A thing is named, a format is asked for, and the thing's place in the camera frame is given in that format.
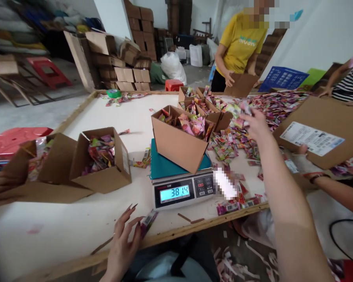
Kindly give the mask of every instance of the scale display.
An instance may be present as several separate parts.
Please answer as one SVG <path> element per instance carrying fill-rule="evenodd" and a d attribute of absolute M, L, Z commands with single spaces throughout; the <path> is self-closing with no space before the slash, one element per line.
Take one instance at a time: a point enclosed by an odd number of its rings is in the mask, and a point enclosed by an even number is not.
<path fill-rule="evenodd" d="M 181 187 L 175 187 L 172 189 L 163 190 L 160 192 L 160 196 L 161 196 L 161 204 L 168 200 L 173 201 L 177 199 L 186 198 L 189 196 L 189 186 L 185 185 Z"/>

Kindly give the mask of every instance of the yellow t-shirt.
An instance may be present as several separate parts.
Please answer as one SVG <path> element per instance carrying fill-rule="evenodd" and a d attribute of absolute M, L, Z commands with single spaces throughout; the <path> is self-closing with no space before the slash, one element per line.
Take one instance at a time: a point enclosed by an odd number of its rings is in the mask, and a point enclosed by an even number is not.
<path fill-rule="evenodd" d="M 227 47 L 224 54 L 224 63 L 228 70 L 235 73 L 244 73 L 247 61 L 251 55 L 260 53 L 266 37 L 268 23 L 259 22 L 261 28 L 250 28 L 249 16 L 239 13 L 234 15 L 222 35 L 220 44 Z"/>

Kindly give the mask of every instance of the black cable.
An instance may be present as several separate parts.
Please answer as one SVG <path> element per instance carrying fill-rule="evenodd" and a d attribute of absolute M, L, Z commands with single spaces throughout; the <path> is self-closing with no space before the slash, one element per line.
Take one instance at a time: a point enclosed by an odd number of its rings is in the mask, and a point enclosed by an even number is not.
<path fill-rule="evenodd" d="M 353 261 L 353 259 L 352 259 L 350 256 L 348 256 L 347 253 L 342 250 L 342 248 L 339 247 L 339 245 L 336 243 L 336 240 L 335 240 L 335 238 L 333 237 L 333 234 L 332 234 L 332 227 L 333 227 L 335 224 L 337 224 L 337 223 L 345 222 L 345 221 L 347 221 L 347 222 L 353 222 L 353 219 L 339 219 L 339 220 L 336 220 L 336 221 L 332 222 L 332 223 L 329 225 L 329 235 L 331 236 L 331 239 L 332 239 L 332 241 L 334 242 L 334 244 L 336 245 L 336 247 L 337 247 L 344 255 L 346 255 L 351 261 Z"/>

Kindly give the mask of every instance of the white tabletop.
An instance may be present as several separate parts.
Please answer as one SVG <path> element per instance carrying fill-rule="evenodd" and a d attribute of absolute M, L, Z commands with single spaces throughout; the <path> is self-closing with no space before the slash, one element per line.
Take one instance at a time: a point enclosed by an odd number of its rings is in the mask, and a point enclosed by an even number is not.
<path fill-rule="evenodd" d="M 105 107 L 106 100 L 94 99 L 71 123 L 64 134 L 77 140 L 80 132 L 103 127 L 115 127 L 117 132 L 130 129 L 121 139 L 129 158 L 141 161 L 153 138 L 149 109 L 176 106 L 177 95 L 151 95 L 122 103 L 120 107 Z M 216 155 L 209 152 L 212 161 Z M 264 193 L 264 184 L 257 178 L 258 166 L 249 166 L 243 150 L 230 167 L 244 174 L 247 197 Z M 153 208 L 150 168 L 131 167 L 132 183 L 108 194 L 94 194 L 73 204 L 16 202 L 0 207 L 0 275 L 10 281 L 38 269 L 57 265 L 89 255 L 113 235 L 115 220 L 130 204 L 138 204 L 133 217 L 147 215 Z M 205 202 L 175 210 L 161 211 L 147 236 L 190 225 L 187 218 L 217 217 L 216 196 Z"/>

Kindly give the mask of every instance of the bracelet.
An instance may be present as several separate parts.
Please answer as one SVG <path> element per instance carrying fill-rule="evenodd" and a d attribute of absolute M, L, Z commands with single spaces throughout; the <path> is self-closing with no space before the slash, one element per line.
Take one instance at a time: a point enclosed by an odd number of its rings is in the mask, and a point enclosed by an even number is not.
<path fill-rule="evenodd" d="M 314 184 L 315 179 L 317 179 L 317 178 L 319 178 L 321 176 L 325 176 L 325 177 L 331 178 L 328 174 L 321 173 L 321 174 L 314 175 L 312 178 L 310 178 L 310 183 Z"/>

